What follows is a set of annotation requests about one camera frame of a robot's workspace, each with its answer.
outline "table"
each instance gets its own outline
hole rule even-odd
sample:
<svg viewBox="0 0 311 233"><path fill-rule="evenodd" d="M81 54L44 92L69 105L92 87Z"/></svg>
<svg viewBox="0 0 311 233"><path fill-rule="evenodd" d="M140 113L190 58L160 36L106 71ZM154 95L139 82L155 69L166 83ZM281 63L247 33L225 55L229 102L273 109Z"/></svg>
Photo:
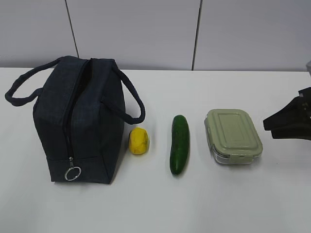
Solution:
<svg viewBox="0 0 311 233"><path fill-rule="evenodd" d="M309 233L311 142L274 140L262 121L309 87L306 72L125 70L146 106L140 125L149 152L134 156L123 137L111 185L51 183L33 119L33 103L13 107L4 93L29 69L0 68L1 233ZM52 69L17 92L29 95ZM124 88L127 112L139 109ZM249 113L263 143L262 158L222 166L210 156L204 128L209 110ZM172 119L190 127L190 159L175 178L169 169ZM126 125L124 135L132 126Z"/></svg>

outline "green lid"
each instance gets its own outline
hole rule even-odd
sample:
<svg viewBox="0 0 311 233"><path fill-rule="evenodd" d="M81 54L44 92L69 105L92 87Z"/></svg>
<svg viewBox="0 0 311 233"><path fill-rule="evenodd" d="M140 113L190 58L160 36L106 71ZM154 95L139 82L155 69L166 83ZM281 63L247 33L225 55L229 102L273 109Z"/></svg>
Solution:
<svg viewBox="0 0 311 233"><path fill-rule="evenodd" d="M262 143L250 116L239 109L214 109L205 120L208 144L230 164L251 162L262 153Z"/></svg>

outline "yellow lemon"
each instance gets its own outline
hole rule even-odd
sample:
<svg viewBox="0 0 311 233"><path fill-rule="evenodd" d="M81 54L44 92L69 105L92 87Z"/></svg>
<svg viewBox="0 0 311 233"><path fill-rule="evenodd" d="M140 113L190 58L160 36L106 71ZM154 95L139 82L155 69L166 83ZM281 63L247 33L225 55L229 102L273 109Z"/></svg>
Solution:
<svg viewBox="0 0 311 233"><path fill-rule="evenodd" d="M148 134L142 128L134 128L130 133L128 145L133 154L143 154L148 149Z"/></svg>

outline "lunch bag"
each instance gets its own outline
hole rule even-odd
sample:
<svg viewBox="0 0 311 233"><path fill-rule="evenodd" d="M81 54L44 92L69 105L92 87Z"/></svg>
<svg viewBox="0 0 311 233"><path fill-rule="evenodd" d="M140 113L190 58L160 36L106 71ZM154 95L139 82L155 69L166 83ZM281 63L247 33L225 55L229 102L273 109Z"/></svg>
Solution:
<svg viewBox="0 0 311 233"><path fill-rule="evenodd" d="M32 75L55 66L42 88L14 98ZM140 107L140 117L125 113L122 83ZM111 183L124 122L138 124L145 108L134 86L113 59L65 56L21 75L5 94L14 106L33 101L35 128L46 154L52 182Z"/></svg>

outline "cucumber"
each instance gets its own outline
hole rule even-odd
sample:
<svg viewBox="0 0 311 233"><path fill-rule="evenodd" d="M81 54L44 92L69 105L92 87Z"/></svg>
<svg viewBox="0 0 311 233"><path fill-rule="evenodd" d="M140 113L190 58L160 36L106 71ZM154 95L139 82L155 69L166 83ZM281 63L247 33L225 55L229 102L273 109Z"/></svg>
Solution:
<svg viewBox="0 0 311 233"><path fill-rule="evenodd" d="M180 174L186 164L190 145L189 127L183 115L177 115L172 125L170 169L173 175Z"/></svg>

